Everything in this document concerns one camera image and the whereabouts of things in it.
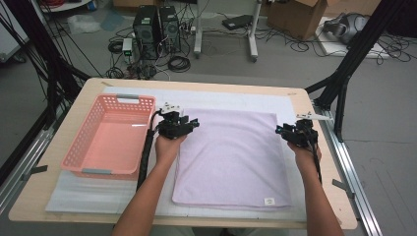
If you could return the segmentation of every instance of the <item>basket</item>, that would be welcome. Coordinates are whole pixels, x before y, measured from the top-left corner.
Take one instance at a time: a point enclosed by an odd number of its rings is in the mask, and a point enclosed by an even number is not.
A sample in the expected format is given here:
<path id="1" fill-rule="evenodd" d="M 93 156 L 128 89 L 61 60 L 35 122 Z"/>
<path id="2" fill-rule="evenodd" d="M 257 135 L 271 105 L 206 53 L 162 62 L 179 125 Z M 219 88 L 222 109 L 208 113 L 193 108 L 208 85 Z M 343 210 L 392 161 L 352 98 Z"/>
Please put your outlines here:
<path id="1" fill-rule="evenodd" d="M 80 177 L 137 180 L 155 98 L 100 94 L 61 162 Z"/>

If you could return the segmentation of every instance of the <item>person's left arm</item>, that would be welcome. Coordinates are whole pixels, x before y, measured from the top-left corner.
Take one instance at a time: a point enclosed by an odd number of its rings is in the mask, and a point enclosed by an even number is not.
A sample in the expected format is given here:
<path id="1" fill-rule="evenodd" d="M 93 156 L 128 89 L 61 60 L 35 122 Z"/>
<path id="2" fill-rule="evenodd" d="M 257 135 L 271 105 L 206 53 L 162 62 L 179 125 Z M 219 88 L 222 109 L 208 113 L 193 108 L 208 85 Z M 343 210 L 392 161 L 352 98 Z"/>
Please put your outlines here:
<path id="1" fill-rule="evenodd" d="M 112 235 L 149 235 L 163 183 L 185 138 L 181 137 L 177 140 L 168 140 L 163 136 L 156 138 L 156 165 L 126 206 Z"/>

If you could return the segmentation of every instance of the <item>purple cloth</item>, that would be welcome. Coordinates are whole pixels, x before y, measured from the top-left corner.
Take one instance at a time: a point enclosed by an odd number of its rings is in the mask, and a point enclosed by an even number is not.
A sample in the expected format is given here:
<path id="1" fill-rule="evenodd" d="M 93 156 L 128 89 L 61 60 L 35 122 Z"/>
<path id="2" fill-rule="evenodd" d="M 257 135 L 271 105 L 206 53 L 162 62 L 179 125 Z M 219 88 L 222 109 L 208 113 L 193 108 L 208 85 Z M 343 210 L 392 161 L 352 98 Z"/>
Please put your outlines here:
<path id="1" fill-rule="evenodd" d="M 179 205 L 274 210 L 291 206 L 272 113 L 185 109 L 200 127 L 180 148 L 172 200 Z"/>

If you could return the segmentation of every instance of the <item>person's right arm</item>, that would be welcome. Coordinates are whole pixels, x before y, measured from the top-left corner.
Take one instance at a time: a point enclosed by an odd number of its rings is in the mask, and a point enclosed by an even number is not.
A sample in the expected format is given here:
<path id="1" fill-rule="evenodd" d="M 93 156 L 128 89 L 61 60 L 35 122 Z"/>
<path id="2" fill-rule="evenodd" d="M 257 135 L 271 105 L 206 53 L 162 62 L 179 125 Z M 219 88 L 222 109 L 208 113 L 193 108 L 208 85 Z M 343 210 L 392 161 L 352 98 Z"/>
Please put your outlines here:
<path id="1" fill-rule="evenodd" d="M 288 143 L 295 152 L 295 161 L 303 179 L 309 236 L 344 235 L 319 181 L 313 154 L 304 148 Z"/>

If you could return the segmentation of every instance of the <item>wooden table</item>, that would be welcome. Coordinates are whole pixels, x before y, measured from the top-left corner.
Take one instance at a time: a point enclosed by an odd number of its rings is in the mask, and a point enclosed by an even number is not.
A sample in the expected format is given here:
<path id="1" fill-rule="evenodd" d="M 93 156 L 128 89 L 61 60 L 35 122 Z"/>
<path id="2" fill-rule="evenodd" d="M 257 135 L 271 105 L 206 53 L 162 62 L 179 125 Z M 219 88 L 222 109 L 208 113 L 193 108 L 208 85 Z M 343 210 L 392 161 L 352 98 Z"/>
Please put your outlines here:
<path id="1" fill-rule="evenodd" d="M 270 88 L 253 86 L 233 86 L 197 83 L 174 83 L 154 81 L 124 81 L 112 79 L 90 79 L 83 87 L 73 107 L 67 114 L 38 166 L 48 165 L 46 172 L 33 174 L 13 205 L 9 217 L 16 221 L 38 222 L 99 222 L 115 223 L 118 214 L 103 213 L 59 213 L 47 212 L 47 205 L 60 175 L 60 162 L 64 158 L 73 138 L 89 112 L 95 97 L 106 87 L 126 87 L 144 89 L 179 89 L 194 91 L 236 92 L 247 94 L 265 94 L 288 96 L 295 113 L 313 111 L 307 93 L 301 88 Z M 333 186 L 332 179 L 339 180 L 337 169 L 330 154 L 327 141 L 317 121 L 315 129 L 319 132 L 319 144 L 322 150 L 322 172 L 324 173 L 324 188 L 330 204 L 343 229 L 354 229 L 357 226 L 356 217 L 346 193 Z M 305 221 L 271 220 L 271 219 L 234 219 L 209 217 L 177 217 L 157 216 L 154 224 L 189 225 L 214 227 L 276 227 L 276 228 L 305 228 Z"/>

